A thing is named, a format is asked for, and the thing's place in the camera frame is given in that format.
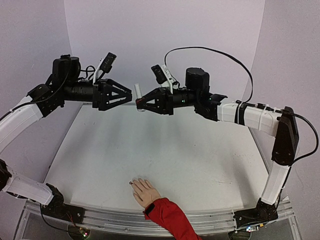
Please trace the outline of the red nail polish bottle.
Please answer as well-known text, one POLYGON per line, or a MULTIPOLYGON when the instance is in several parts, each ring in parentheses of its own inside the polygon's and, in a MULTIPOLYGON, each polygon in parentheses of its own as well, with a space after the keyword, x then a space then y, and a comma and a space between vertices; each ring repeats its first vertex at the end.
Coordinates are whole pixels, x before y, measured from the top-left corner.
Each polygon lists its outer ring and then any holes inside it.
POLYGON ((146 110, 144 109, 144 99, 143 98, 137 98, 135 100, 136 108, 139 112, 145 112, 146 110))

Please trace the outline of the white nail polish cap brush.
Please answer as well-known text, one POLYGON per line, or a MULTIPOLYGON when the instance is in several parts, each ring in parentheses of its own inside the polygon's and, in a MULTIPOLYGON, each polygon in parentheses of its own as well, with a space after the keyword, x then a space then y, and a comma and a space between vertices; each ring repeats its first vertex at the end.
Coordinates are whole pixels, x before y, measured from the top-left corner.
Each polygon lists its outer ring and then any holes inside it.
POLYGON ((134 85, 134 89, 135 89, 136 98, 137 99, 141 99, 142 98, 142 92, 141 92, 140 85, 138 83, 136 83, 134 85))

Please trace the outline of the red jacket sleeve forearm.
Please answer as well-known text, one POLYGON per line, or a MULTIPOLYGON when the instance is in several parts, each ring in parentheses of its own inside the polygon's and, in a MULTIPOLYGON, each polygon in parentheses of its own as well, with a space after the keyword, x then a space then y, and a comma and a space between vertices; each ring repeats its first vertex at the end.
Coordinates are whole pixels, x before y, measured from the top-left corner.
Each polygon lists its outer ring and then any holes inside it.
POLYGON ((160 198, 143 211, 146 220, 151 220, 166 229, 176 240, 201 240, 181 208, 168 198, 160 198))

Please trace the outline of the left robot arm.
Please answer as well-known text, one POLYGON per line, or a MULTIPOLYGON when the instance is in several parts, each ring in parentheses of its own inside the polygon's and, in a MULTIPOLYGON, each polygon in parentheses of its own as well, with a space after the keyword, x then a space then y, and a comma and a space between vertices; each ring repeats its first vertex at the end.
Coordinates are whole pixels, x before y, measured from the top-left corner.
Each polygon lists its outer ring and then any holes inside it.
MULTIPOLYGON (((93 72, 92 80, 80 78, 80 59, 69 54, 61 55, 52 63, 52 73, 0 118, 0 149, 3 151, 24 130, 47 117, 66 101, 91 103, 98 111, 107 111, 132 100, 132 91, 118 82, 104 78, 117 56, 109 52, 93 72)), ((56 218, 68 213, 59 190, 48 183, 40 183, 0 162, 0 189, 16 198, 23 198, 47 206, 56 218)))

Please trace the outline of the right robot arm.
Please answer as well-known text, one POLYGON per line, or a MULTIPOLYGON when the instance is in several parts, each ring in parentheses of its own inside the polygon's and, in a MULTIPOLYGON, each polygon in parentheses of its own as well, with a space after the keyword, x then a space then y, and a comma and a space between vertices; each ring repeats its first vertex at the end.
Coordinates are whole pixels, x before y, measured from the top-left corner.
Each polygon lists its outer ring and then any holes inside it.
POLYGON ((202 68, 186 69, 184 88, 175 87, 177 83, 165 65, 155 65, 151 69, 160 86, 143 95, 139 84, 134 85, 135 104, 139 111, 171 116, 175 108, 193 106, 195 113, 207 120, 246 126, 275 138, 271 153, 273 163, 260 198, 265 204, 275 204, 294 164, 299 142, 293 110, 290 107, 277 109, 267 104, 234 101, 226 95, 212 94, 210 75, 202 68))

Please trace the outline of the mannequin hand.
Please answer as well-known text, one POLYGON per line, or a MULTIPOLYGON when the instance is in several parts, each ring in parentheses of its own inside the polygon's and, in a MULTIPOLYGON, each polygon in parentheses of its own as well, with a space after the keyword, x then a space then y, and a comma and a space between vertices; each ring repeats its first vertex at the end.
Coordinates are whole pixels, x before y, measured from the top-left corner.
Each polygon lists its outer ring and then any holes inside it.
POLYGON ((162 198, 160 193, 147 179, 133 179, 129 182, 129 184, 133 189, 134 199, 144 209, 146 209, 154 201, 162 198))

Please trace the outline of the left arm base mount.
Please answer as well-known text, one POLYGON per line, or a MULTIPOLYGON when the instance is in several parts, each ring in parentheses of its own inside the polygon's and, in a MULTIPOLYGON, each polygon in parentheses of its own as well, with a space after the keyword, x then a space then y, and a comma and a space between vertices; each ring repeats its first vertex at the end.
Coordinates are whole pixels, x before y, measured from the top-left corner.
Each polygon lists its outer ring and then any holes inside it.
POLYGON ((46 186, 51 190, 53 198, 47 205, 40 207, 41 213, 55 219, 81 224, 84 219, 85 209, 65 203, 62 193, 56 187, 49 183, 46 186))

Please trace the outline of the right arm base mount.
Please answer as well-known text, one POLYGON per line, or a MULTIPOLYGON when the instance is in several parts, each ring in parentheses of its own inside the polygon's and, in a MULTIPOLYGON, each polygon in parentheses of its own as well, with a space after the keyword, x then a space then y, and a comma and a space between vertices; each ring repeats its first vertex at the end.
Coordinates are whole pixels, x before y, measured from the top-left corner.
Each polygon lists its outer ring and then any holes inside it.
POLYGON ((266 224, 278 219, 279 198, 273 204, 262 201, 260 197, 254 208, 237 210, 234 212, 236 228, 243 229, 250 226, 266 224))

